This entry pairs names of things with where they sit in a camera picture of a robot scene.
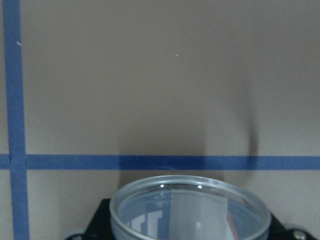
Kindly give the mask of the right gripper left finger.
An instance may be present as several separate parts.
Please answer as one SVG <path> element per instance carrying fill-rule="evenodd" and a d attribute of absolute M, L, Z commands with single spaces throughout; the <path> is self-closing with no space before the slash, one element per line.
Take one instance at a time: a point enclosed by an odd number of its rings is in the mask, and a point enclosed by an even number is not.
<path fill-rule="evenodd" d="M 112 240 L 110 198 L 103 199 L 84 231 L 70 233 L 64 240 Z"/>

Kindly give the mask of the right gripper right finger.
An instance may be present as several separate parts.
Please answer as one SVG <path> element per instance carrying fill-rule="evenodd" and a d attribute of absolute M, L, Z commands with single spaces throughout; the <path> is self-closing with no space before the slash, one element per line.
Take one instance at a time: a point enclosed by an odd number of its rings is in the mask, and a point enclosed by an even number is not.
<path fill-rule="evenodd" d="M 318 240 L 306 230 L 285 226 L 271 214 L 271 223 L 267 240 Z"/>

